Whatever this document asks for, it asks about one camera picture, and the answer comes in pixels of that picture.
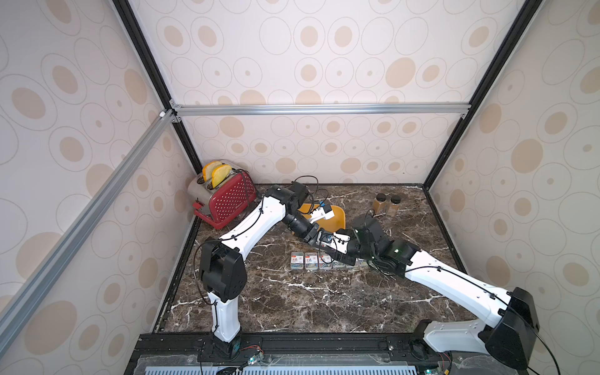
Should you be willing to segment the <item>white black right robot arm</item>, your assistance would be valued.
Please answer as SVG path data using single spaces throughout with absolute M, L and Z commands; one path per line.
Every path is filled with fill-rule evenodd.
M 333 243 L 347 263 L 363 259 L 375 270 L 422 284 L 473 314 L 473 320 L 464 322 L 425 323 L 423 341 L 429 348 L 488 354 L 514 370 L 528 369 L 539 333 L 530 292 L 520 287 L 509 291 L 460 272 L 411 242 L 390 238 L 373 217 L 357 221 Z

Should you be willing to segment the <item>clear paper clip box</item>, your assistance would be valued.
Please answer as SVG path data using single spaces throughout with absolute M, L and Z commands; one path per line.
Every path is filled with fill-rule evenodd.
M 290 267 L 291 270 L 303 270 L 304 269 L 304 253 L 303 252 L 293 252 L 291 254 L 291 262 Z
M 319 270 L 319 258 L 315 252 L 304 254 L 304 268 L 309 271 Z
M 328 254 L 320 253 L 318 255 L 319 270 L 332 270 L 334 260 Z
M 347 265 L 345 265 L 343 262 L 339 262 L 339 261 L 334 261 L 332 263 L 332 267 L 334 270 L 345 270 L 348 268 Z

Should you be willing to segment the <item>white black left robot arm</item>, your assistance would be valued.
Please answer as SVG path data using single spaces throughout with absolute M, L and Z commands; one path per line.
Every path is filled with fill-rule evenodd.
M 274 185 L 232 231 L 217 239 L 208 238 L 202 244 L 195 279 L 207 292 L 212 307 L 212 335 L 219 344 L 239 344 L 238 297 L 247 283 L 245 261 L 259 240 L 276 224 L 285 224 L 294 236 L 332 260 L 350 266 L 356 264 L 353 236 L 325 231 L 317 223 L 329 214 L 327 210 L 309 218 L 301 213 L 309 196 L 308 187 L 298 181 L 287 187 Z

